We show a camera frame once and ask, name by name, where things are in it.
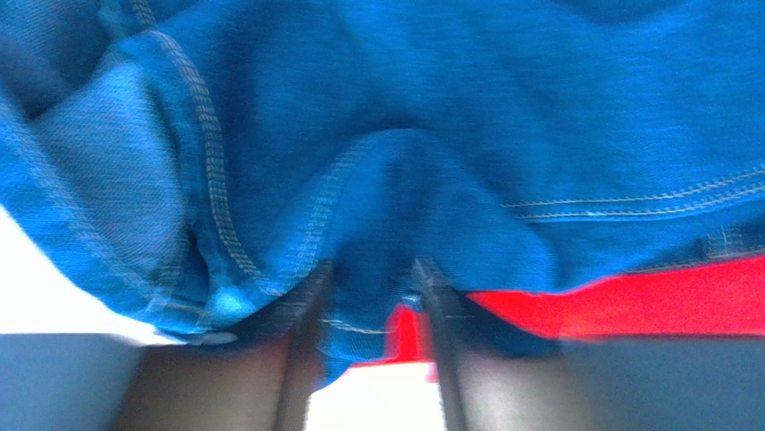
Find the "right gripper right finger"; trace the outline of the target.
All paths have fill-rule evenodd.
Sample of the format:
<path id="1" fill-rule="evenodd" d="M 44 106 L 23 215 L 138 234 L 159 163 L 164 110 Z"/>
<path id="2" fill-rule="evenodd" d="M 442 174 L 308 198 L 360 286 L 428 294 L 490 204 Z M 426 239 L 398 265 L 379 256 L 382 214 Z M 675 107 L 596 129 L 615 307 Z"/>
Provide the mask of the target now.
<path id="1" fill-rule="evenodd" d="M 764 340 L 557 341 L 456 291 L 430 259 L 413 277 L 449 430 L 761 430 Z"/>

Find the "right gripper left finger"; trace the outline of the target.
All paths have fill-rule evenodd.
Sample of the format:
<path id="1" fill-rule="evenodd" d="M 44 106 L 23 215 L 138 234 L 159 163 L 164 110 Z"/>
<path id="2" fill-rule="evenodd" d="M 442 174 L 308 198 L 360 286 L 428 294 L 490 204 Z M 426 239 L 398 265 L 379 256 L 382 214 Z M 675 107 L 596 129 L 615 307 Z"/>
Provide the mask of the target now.
<path id="1" fill-rule="evenodd" d="M 4 430 L 301 430 L 322 375 L 320 319 L 334 271 L 189 346 L 101 334 L 1 338 Z"/>

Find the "dark blue denim skirt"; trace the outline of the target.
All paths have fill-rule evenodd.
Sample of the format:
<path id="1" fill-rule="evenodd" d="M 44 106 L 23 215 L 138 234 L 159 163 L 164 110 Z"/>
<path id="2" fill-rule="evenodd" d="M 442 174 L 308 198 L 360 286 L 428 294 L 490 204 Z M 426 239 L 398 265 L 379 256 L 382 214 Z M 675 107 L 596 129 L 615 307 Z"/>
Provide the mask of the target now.
<path id="1" fill-rule="evenodd" d="M 761 1 L 4 1 L 1 204 L 196 343 L 336 271 L 330 380 L 432 259 L 564 294 L 764 252 Z"/>

